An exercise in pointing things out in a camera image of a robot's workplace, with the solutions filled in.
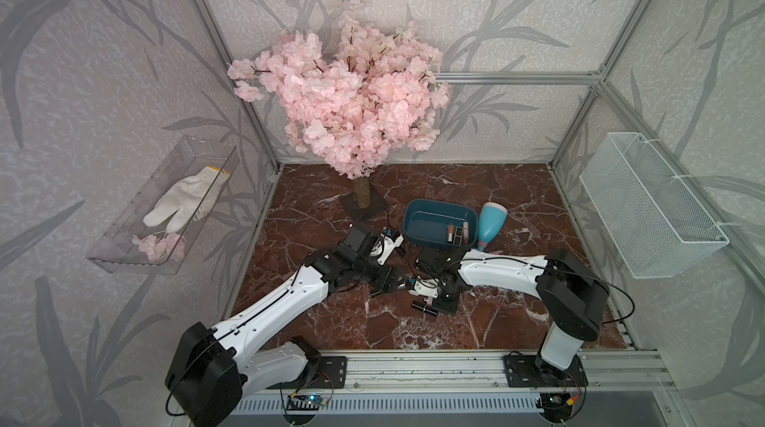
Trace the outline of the teal plastic storage box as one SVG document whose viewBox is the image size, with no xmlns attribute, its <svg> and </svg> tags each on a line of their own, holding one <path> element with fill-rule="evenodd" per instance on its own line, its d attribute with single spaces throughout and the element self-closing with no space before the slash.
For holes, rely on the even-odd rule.
<svg viewBox="0 0 765 427">
<path fill-rule="evenodd" d="M 457 246 L 447 241 L 447 225 L 462 228 L 464 221 L 469 223 L 468 246 L 473 247 L 477 241 L 478 223 L 478 215 L 473 209 L 454 203 L 416 199 L 404 210 L 402 229 L 404 237 L 414 245 L 446 250 Z"/>
</svg>

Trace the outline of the black gold square lipstick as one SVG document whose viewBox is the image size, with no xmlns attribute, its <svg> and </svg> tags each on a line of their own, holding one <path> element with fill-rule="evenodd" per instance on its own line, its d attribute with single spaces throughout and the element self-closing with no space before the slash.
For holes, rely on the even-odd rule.
<svg viewBox="0 0 765 427">
<path fill-rule="evenodd" d="M 452 239 L 454 245 L 461 245 L 462 244 L 462 228 L 461 227 L 455 227 L 454 228 L 454 234 Z"/>
</svg>

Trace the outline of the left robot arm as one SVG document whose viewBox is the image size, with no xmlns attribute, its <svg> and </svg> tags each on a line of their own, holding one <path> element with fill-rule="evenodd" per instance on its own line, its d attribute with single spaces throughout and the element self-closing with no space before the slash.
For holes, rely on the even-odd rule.
<svg viewBox="0 0 765 427">
<path fill-rule="evenodd" d="M 388 264 L 402 243 L 398 231 L 378 233 L 358 222 L 335 248 L 308 255 L 290 278 L 241 313 L 213 327 L 189 327 L 165 377 L 177 414 L 193 426 L 217 426 L 244 396 L 276 384 L 306 381 L 320 353 L 301 339 L 278 349 L 265 349 L 267 341 L 354 282 L 369 284 L 375 294 L 403 286 L 404 274 Z"/>
</svg>

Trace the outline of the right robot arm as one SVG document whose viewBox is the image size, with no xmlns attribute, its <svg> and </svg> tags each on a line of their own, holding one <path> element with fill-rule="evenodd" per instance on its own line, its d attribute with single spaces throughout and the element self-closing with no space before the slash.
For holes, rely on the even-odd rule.
<svg viewBox="0 0 765 427">
<path fill-rule="evenodd" d="M 455 313 L 461 294 L 490 287 L 540 300 L 552 325 L 538 351 L 540 369 L 571 367 L 584 343 L 599 338 L 610 296 L 606 283 L 565 250 L 533 257 L 490 254 L 478 249 L 440 251 L 427 248 L 416 259 L 423 279 L 404 286 L 414 296 L 430 298 L 435 313 Z"/>
</svg>

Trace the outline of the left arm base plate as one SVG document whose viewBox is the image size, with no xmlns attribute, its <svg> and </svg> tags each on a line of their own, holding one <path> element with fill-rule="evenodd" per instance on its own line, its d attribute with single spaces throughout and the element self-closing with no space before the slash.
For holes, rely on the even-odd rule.
<svg viewBox="0 0 765 427">
<path fill-rule="evenodd" d="M 281 382 L 268 387 L 275 390 L 287 388 L 344 388 L 348 373 L 348 357 L 340 355 L 324 355 L 316 347 L 308 343 L 304 337 L 292 337 L 292 345 L 296 345 L 306 356 L 307 363 L 300 374 L 289 382 Z"/>
</svg>

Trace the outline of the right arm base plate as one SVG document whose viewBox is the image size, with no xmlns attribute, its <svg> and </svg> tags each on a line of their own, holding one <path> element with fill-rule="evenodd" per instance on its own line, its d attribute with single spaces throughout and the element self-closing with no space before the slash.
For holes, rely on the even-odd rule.
<svg viewBox="0 0 765 427">
<path fill-rule="evenodd" d="M 574 356 L 567 369 L 559 369 L 537 355 L 524 355 L 520 351 L 511 351 L 502 361 L 509 387 L 584 389 L 589 385 L 579 355 Z"/>
</svg>

